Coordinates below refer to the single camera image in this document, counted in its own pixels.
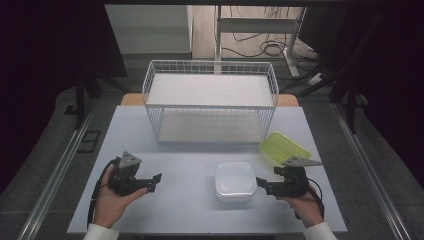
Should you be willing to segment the metal floor rail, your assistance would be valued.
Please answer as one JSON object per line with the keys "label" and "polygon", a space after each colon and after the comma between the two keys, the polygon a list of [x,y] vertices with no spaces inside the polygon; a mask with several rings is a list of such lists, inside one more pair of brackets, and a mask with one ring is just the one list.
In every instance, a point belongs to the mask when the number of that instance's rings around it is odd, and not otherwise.
{"label": "metal floor rail", "polygon": [[388,222],[394,237],[396,240],[411,240],[408,230],[405,227],[404,221],[402,220],[396,205],[381,183],[357,135],[352,132],[346,123],[347,117],[343,111],[343,108],[334,103],[331,103],[330,106],[338,119],[341,129],[347,138],[355,158],[357,159],[358,164],[360,165],[362,172],[365,175],[365,178],[383,212],[383,215],[386,218],[386,221]]}
{"label": "metal floor rail", "polygon": [[35,206],[29,214],[16,240],[35,240],[35,237],[44,222],[48,210],[51,207],[51,204],[77,152],[78,146],[80,145],[88,125],[93,118],[97,103],[98,101],[96,99],[88,102],[85,111],[85,119],[82,121],[80,127],[73,132],[71,140],[53,169],[44,189],[37,199]]}

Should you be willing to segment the person's right hand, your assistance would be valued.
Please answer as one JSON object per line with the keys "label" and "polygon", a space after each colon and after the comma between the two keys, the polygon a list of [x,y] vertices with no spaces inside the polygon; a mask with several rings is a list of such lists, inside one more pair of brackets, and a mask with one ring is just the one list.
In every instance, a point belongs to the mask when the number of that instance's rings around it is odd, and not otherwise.
{"label": "person's right hand", "polygon": [[297,198],[278,197],[278,200],[283,200],[289,204],[289,206],[301,218],[305,228],[310,228],[324,222],[324,218],[320,213],[319,205],[313,195],[309,192],[306,192],[303,196]]}

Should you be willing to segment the green plastic container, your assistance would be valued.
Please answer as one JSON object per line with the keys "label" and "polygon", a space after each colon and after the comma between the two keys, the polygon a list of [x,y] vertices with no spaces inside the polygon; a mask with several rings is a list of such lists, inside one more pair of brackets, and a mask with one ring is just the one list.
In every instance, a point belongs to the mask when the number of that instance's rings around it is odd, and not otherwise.
{"label": "green plastic container", "polygon": [[259,144],[261,153],[279,165],[300,165],[300,160],[310,159],[311,152],[281,132],[271,133]]}

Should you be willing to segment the white wire rack shelf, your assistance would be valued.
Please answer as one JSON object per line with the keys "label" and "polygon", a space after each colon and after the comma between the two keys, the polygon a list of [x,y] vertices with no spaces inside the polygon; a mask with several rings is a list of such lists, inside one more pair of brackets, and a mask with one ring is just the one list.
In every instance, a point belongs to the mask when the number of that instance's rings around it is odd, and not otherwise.
{"label": "white wire rack shelf", "polygon": [[259,143],[279,98],[269,62],[153,60],[142,94],[161,143]]}

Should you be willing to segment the person's left hand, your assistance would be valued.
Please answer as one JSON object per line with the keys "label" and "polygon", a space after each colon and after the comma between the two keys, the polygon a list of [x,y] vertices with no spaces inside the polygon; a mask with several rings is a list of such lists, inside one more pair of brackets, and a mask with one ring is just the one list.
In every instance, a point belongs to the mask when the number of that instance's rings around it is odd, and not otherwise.
{"label": "person's left hand", "polygon": [[105,228],[111,228],[132,202],[148,192],[147,188],[142,188],[127,196],[115,194],[108,187],[109,178],[113,170],[114,166],[109,167],[101,180],[92,220],[93,224]]}

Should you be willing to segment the dark curtain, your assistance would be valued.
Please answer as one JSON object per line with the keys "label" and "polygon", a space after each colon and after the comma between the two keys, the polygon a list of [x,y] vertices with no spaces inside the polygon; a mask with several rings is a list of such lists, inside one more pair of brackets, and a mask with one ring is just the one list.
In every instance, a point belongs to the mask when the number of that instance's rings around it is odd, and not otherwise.
{"label": "dark curtain", "polygon": [[106,0],[0,0],[0,194],[46,128],[62,91],[127,75]]}
{"label": "dark curtain", "polygon": [[[384,16],[353,71],[330,93],[348,91],[367,100],[365,115],[424,188],[424,0],[381,0]],[[331,72],[342,68],[371,23],[371,7],[309,7],[299,38]]]}

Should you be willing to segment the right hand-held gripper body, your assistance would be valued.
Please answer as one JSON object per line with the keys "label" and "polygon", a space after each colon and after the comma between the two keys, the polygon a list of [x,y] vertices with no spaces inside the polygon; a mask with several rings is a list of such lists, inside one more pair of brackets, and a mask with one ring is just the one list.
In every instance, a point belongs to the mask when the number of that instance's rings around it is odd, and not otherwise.
{"label": "right hand-held gripper body", "polygon": [[300,165],[280,165],[285,172],[282,182],[278,184],[278,197],[300,197],[303,196],[309,187],[309,180],[306,176],[307,166],[320,166],[321,162],[305,159],[300,160]]}

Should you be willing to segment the white metal desk frame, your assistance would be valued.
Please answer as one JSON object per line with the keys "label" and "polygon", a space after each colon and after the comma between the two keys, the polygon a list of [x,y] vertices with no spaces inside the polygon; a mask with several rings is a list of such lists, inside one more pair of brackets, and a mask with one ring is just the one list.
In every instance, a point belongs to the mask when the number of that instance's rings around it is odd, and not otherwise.
{"label": "white metal desk frame", "polygon": [[289,40],[280,47],[292,77],[299,77],[293,53],[294,45],[302,24],[306,8],[299,7],[295,18],[247,18],[223,17],[222,7],[215,7],[215,51],[214,59],[219,61],[222,55],[221,35],[223,33],[286,34]]}

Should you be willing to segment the white translucent plastic container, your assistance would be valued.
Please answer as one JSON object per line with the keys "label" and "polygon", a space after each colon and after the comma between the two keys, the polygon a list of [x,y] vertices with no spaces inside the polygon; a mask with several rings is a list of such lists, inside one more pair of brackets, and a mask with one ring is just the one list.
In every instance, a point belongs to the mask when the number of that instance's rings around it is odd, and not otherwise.
{"label": "white translucent plastic container", "polygon": [[249,162],[222,162],[214,170],[215,193],[222,202],[247,202],[257,190],[256,175]]}

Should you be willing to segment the black metal stand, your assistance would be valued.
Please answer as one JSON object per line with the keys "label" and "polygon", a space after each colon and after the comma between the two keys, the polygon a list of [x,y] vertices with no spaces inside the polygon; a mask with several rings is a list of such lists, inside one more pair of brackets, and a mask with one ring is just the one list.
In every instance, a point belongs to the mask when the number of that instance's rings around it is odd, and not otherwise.
{"label": "black metal stand", "polygon": [[354,34],[351,39],[350,50],[346,53],[346,59],[343,65],[337,71],[330,71],[318,83],[307,87],[300,92],[295,93],[296,97],[305,97],[327,85],[335,82],[329,94],[331,102],[340,102],[344,95],[347,95],[347,108],[345,122],[352,134],[356,133],[354,120],[356,108],[356,96],[358,81],[353,77],[353,72],[358,65],[360,57],[374,35],[375,30],[381,23],[383,13],[376,11],[372,14],[369,21],[363,24],[363,27]]}
{"label": "black metal stand", "polygon": [[96,69],[89,69],[88,71],[80,72],[75,81],[76,104],[69,105],[64,112],[65,115],[76,116],[76,130],[79,130],[82,127],[86,119],[85,95],[94,99],[98,99],[102,96],[102,90],[98,83],[99,80],[104,81],[125,94],[130,92],[128,87]]}

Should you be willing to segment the white power strip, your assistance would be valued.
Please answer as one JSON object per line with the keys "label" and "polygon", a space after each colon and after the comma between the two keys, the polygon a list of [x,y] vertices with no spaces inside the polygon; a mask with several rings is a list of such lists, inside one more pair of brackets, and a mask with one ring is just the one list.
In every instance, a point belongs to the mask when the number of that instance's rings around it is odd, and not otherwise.
{"label": "white power strip", "polygon": [[308,82],[307,84],[309,86],[315,85],[318,82],[320,82],[321,80],[323,80],[325,78],[325,75],[322,73],[317,73],[315,76],[313,76]]}

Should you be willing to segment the tan wooden table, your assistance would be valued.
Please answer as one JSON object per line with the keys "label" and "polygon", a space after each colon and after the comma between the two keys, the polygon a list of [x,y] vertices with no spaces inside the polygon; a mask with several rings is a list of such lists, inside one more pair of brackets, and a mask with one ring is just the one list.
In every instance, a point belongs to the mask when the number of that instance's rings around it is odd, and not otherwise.
{"label": "tan wooden table", "polygon": [[[144,100],[141,93],[128,93],[121,101],[123,106],[143,106]],[[280,94],[278,97],[278,107],[299,107],[297,98],[292,94]]]}

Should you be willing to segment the white cabinet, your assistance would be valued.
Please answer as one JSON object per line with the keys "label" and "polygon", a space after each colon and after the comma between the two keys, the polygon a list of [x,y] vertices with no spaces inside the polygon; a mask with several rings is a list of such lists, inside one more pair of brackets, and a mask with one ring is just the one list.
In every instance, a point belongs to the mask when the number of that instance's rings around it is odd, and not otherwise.
{"label": "white cabinet", "polygon": [[122,54],[191,53],[190,5],[112,5],[105,9]]}

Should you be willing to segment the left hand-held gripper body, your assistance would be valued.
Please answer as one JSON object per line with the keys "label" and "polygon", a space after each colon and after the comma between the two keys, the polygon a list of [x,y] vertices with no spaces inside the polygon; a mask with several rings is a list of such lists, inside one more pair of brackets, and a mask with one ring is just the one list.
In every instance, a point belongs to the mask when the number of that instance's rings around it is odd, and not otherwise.
{"label": "left hand-held gripper body", "polygon": [[147,180],[136,179],[142,160],[124,151],[121,157],[113,161],[113,171],[110,174],[108,187],[119,196],[128,196],[142,188],[149,188]]}

